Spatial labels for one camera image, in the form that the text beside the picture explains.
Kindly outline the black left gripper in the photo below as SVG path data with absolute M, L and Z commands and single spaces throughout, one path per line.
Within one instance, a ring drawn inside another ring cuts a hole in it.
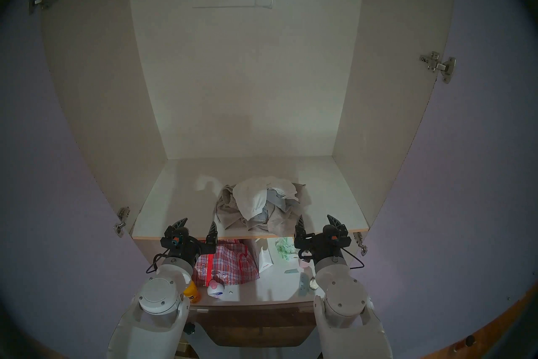
M 173 223 L 164 232 L 160 240 L 161 246 L 165 249 L 165 257 L 182 259 L 191 267 L 194 267 L 201 255 L 215 254 L 217 250 L 218 233 L 217 226 L 212 221 L 207 238 L 201 242 L 190 236 L 185 227 L 188 218 L 185 217 Z

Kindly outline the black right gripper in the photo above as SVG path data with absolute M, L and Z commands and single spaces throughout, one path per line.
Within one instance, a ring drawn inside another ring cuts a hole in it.
M 346 226 L 338 219 L 327 215 L 330 225 L 325 225 L 319 234 L 307 234 L 303 215 L 297 219 L 294 232 L 294 246 L 299 250 L 299 259 L 314 264 L 329 258 L 330 261 L 344 258 L 342 250 L 349 247 L 351 238 Z

